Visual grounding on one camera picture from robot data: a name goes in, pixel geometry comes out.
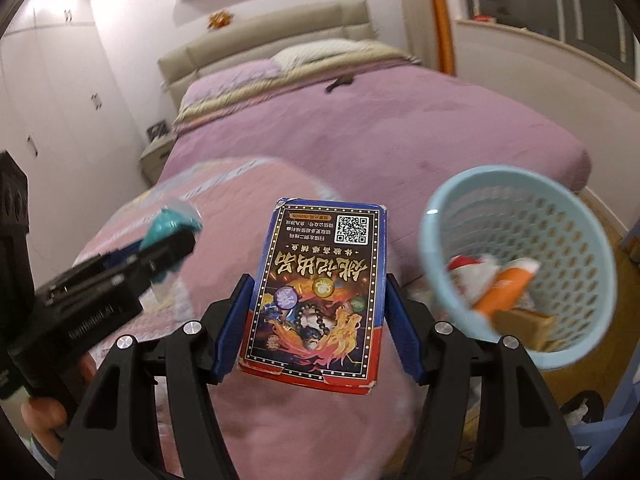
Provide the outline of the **person's left hand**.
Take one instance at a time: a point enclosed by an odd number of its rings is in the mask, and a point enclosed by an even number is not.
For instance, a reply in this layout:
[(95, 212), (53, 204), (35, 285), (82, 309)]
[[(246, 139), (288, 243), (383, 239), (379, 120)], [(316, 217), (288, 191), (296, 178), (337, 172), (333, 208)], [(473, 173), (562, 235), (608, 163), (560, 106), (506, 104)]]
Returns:
[[(96, 362), (87, 353), (80, 359), (76, 368), (80, 377), (80, 391), (85, 393), (96, 374)], [(21, 406), (21, 415), (32, 437), (44, 449), (44, 452), (58, 460), (63, 443), (58, 438), (56, 430), (67, 422), (64, 406), (55, 399), (32, 398), (30, 396)]]

